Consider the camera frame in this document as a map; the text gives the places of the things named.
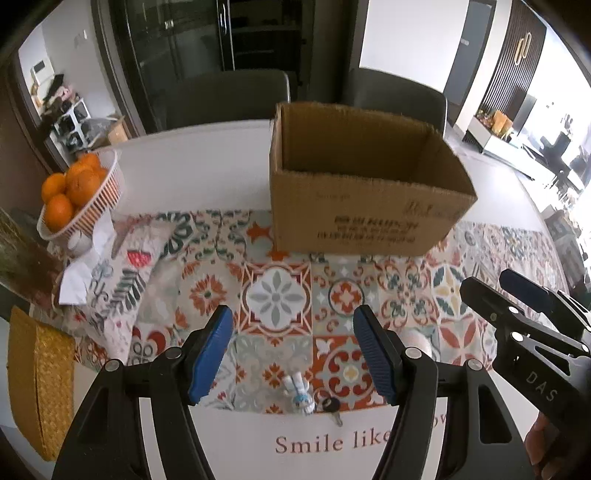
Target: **screw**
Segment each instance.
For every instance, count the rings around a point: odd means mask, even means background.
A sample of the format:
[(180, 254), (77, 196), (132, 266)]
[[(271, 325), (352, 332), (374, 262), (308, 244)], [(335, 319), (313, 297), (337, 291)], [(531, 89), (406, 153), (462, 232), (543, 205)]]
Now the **screw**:
[(119, 368), (119, 362), (117, 360), (109, 360), (105, 365), (105, 370), (108, 372), (114, 372)]
[(181, 356), (181, 348), (179, 346), (172, 346), (164, 352), (164, 356), (170, 360)]
[(468, 360), (468, 367), (470, 367), (472, 370), (478, 372), (479, 370), (482, 370), (482, 364), (476, 360), (475, 358), (470, 358)]
[(410, 346), (408, 347), (404, 353), (406, 353), (406, 356), (409, 358), (414, 358), (415, 360), (417, 358), (421, 358), (421, 355), (423, 354), (417, 347), (415, 346)]

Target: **key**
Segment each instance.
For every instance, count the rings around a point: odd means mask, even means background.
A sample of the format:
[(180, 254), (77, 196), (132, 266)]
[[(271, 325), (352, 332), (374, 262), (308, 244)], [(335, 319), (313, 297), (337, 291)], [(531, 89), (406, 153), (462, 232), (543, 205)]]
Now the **key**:
[(337, 424), (337, 426), (342, 427), (343, 421), (340, 419), (340, 400), (336, 397), (329, 397), (325, 398), (322, 403), (322, 411), (326, 413), (330, 413)]

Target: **door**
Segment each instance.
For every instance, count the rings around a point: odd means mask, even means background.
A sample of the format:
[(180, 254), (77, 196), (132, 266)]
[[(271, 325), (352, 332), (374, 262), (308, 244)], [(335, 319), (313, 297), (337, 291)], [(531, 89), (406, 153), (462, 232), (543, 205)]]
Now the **door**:
[(447, 117), (455, 123), (472, 86), (491, 30), (494, 4), (470, 0), (462, 37), (443, 93), (447, 98)]
[(111, 0), (115, 34), (146, 133), (166, 129), (167, 93), (233, 70), (229, 0)]

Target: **person's hand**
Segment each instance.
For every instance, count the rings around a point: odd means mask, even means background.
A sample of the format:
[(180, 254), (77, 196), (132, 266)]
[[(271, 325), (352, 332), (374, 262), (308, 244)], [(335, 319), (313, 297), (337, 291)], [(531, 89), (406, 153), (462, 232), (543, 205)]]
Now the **person's hand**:
[[(538, 463), (541, 462), (544, 454), (550, 447), (550, 445), (546, 445), (546, 438), (544, 437), (544, 429), (550, 424), (550, 421), (540, 412), (538, 414), (538, 418), (531, 426), (530, 431), (525, 436), (525, 450), (527, 454), (530, 456), (530, 462), (534, 465), (536, 469), (536, 474), (539, 475), (540, 471), (538, 470)], [(541, 477), (543, 480), (550, 480), (560, 467), (562, 466), (562, 461), (560, 458), (553, 459), (551, 462), (546, 463), (544, 468), (541, 471)]]

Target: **fruit basket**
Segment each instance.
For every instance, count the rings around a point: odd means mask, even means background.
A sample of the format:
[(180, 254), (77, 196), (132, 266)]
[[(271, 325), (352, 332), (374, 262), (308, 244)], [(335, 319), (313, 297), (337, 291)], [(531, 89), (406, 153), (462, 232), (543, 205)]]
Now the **fruit basket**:
[(92, 231), (96, 221), (105, 212), (107, 207), (114, 210), (125, 192), (125, 181), (121, 168), (119, 167), (120, 154), (120, 151), (116, 148), (104, 148), (98, 152), (101, 165), (108, 168), (109, 172), (94, 196), (63, 229), (55, 233), (49, 230), (45, 225), (46, 207), (43, 206), (41, 215), (37, 221), (37, 231), (43, 240), (48, 240), (66, 247), (70, 236), (76, 230), (80, 230), (92, 238)]

